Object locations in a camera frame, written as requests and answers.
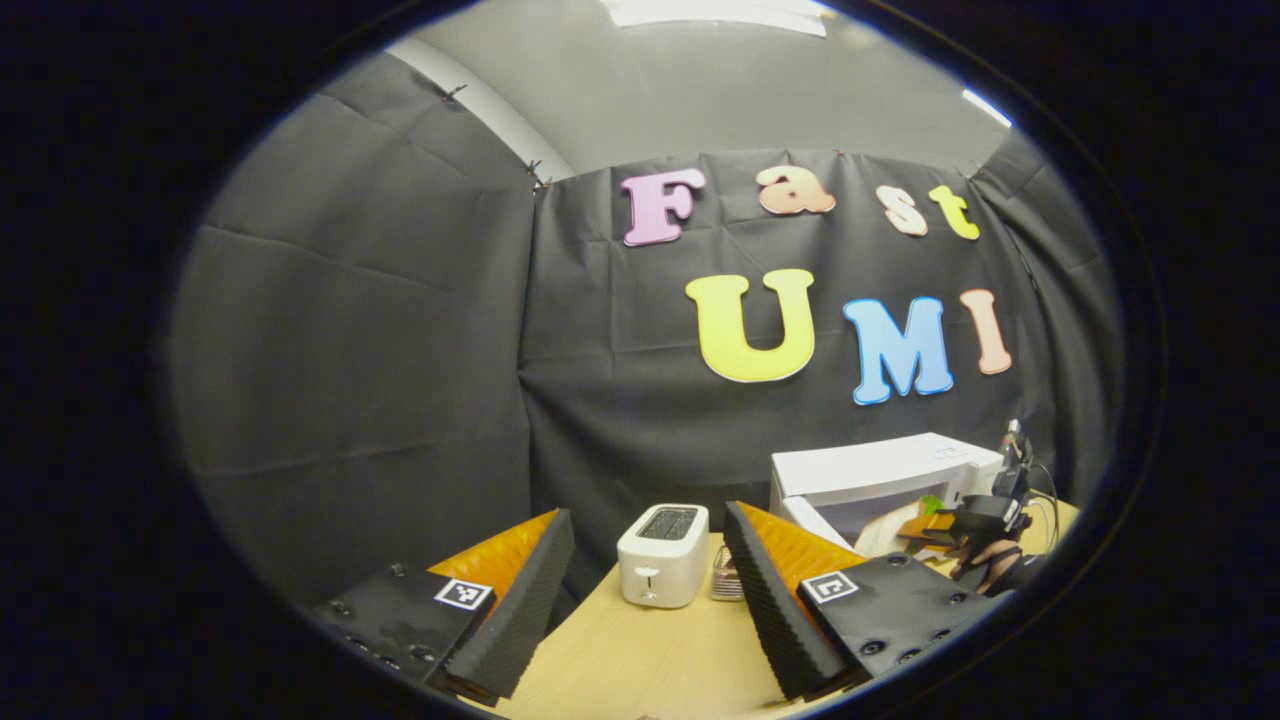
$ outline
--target white toaster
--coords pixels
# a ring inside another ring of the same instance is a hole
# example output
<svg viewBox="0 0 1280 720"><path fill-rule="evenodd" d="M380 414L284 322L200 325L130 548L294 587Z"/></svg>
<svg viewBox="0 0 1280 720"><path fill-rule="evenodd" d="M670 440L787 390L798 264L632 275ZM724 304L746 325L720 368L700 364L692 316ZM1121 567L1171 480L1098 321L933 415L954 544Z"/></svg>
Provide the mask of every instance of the white toaster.
<svg viewBox="0 0 1280 720"><path fill-rule="evenodd" d="M710 562L701 505L654 505L618 538L622 597L649 607L684 607L698 594Z"/></svg>

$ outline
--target black fabric backdrop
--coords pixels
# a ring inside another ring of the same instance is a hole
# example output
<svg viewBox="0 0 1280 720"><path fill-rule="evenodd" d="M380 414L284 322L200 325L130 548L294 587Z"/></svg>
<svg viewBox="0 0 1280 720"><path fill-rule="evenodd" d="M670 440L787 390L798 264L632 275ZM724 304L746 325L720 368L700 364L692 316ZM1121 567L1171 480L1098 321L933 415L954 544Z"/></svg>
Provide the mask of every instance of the black fabric backdrop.
<svg viewBox="0 0 1280 720"><path fill-rule="evenodd" d="M755 174L780 164L813 170L836 208L767 213ZM625 246L621 181L689 167L708 184L684 237ZM719 529L723 501L765 505L780 451L920 432L995 447L1020 418L1060 492L1079 501L1101 477L1123 370L1111 279L1016 135L972 182L753 150L531 184L463 105L379 55L269 133L211 205L166 343L178 434L229 539L287 597L311 603L559 506L579 547L566 588L581 598L645 507L703 503ZM925 237L890 225L879 184L915 199ZM977 242L928 200L938 184L965 197ZM813 359L781 382L721 378L685 286L745 275L746 333L765 348L782 327L760 278L782 268L814 274ZM996 296L1005 373L978 372L959 301L970 288ZM902 328L919 296L943 304L955 386L856 405L844 305L879 300Z"/></svg>
<svg viewBox="0 0 1280 720"><path fill-rule="evenodd" d="M1007 420L1019 418L1037 457L1057 469L1060 491L1070 489L1074 497L1096 482L1110 452L1110 415L1100 415L1100 409L1117 386L1103 375L1115 375L1117 366L1110 363L1117 350L1093 348L1115 332L1098 323L1114 318L1100 316L1084 301L1108 297L1106 268L1088 265L1094 273L1088 278L1051 273L1061 279L1039 283L1043 300L1038 297L1019 246L1034 250L1041 260L1032 268L1037 278L1050 273L1046 263L1068 260L1071 268L1098 251L1082 220L1036 214L1033 200L1023 193L1025 178L1001 159L1012 154L1025 161L1027 149L1011 140L983 170L996 178L982 186L956 172L910 163L790 150L634 163L547 190L538 204L520 378L532 434L535 511L575 510L580 551L570 592L581 598L595 587L616 561L617 538L649 505L707 505L713 529L721 527L727 500L764 506L773 452L922 432L995 448ZM837 199L836 208L781 217L764 210L755 174L773 165L814 172ZM692 191L694 210L682 237L623 245L631 205L621 182L692 167L708 182ZM1037 169L1051 174L1048 168ZM909 237L890 224L874 195L881 184L901 187L915 199L928 234ZM966 215L980 228L975 242L956 236L941 208L928 200L938 184L966 199ZM1042 195L1061 191L1041 187ZM991 202L979 199L979 188ZM1050 210L1069 202L1050 200L1056 202ZM776 293L760 281L782 268L814 275L813 359L780 382L721 378L701 359L696 306L685 295L686 283L712 274L746 277L751 286L742 300L746 336L754 347L768 348L781 342L782 322ZM1080 290L1082 283L1092 284ZM996 316L1014 356L1004 373L978 370L977 331L959 301L970 288L996 296ZM943 304L954 387L856 405L851 396L860 382L858 337L844 305L879 300L905 328L910 302L919 296ZM1046 323L1050 316L1056 336ZM1083 331L1060 327L1074 324ZM1101 334L1080 341L1079 333L1089 329ZM1074 368L1082 364L1083 370ZM1064 384L1071 387L1064 391ZM1079 468L1056 461L1060 448L1071 447L1069 430L1075 428L1089 430L1075 452L1068 451L1068 457L1082 459Z"/></svg>

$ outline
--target letter u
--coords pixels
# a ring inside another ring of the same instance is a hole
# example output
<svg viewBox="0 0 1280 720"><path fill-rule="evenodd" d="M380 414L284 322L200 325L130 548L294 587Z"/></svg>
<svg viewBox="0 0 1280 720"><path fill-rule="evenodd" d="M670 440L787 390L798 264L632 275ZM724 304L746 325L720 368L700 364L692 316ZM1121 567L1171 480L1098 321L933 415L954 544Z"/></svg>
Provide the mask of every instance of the letter u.
<svg viewBox="0 0 1280 720"><path fill-rule="evenodd" d="M773 270L764 287L778 293L782 310L782 345L756 350L748 345L742 327L742 293L750 283L742 275L710 275L685 286L698 305L698 338L703 360L716 374L739 383L764 383L788 378L813 357L813 313L809 310L808 270Z"/></svg>

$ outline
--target table surface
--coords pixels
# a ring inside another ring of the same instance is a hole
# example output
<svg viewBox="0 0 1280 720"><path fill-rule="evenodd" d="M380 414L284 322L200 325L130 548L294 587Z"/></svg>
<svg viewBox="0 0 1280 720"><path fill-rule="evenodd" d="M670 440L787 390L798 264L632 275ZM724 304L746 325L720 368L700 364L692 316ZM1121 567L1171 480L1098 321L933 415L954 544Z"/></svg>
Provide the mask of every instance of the table surface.
<svg viewBox="0 0 1280 720"><path fill-rule="evenodd" d="M1028 510L1033 521L1020 541L1028 553L1047 550L1053 512L1048 502L1043 505L1043 519L1034 507ZM899 539L892 537L901 527L899 516L914 516L914 506L873 520L856 547L892 547ZM1064 502L1059 515L1066 532L1076 510ZM719 533L710 534L713 555L722 542ZM947 573L955 560L928 560L927 565ZM640 607L622 600L614 565L538 646L513 697L485 710L512 720L767 720L840 697L787 702L746 603L712 600L710 577L710 571L703 577L696 598L682 609Z"/></svg>

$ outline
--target blue letter m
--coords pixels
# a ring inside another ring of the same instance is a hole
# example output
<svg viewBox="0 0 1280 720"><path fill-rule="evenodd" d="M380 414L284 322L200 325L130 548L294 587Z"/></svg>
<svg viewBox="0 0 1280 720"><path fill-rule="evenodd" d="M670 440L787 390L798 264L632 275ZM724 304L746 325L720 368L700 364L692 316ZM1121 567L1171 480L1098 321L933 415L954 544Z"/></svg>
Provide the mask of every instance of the blue letter m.
<svg viewBox="0 0 1280 720"><path fill-rule="evenodd" d="M947 372L947 351L942 346L942 301L936 297L916 297L906 316L906 332L901 333L879 300L854 300L845 305L845 316L858 329L858 350L861 356L863 382L854 391L854 402L874 405L888 400L884 370L893 378L899 395L911 389L933 395L951 389L955 380Z"/></svg>

